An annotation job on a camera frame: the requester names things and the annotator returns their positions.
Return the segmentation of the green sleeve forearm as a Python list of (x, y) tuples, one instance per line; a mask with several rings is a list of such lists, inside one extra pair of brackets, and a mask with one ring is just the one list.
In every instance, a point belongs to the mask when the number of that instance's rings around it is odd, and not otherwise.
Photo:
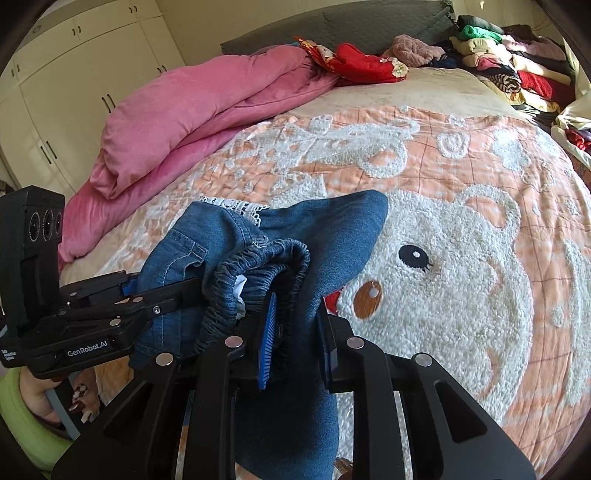
[(19, 380), (19, 369), (11, 369), (1, 377), (1, 416), (28, 459), (49, 477), (72, 441), (29, 411), (21, 397)]

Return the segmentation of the left hand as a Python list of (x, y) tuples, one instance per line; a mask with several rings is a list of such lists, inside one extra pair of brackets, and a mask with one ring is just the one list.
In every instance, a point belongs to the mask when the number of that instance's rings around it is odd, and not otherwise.
[(52, 425), (61, 423), (65, 413), (80, 413), (85, 422), (96, 416), (100, 409), (96, 375), (92, 368), (82, 370), (72, 379), (65, 376), (58, 380), (42, 380), (23, 367), (19, 389), (29, 411)]

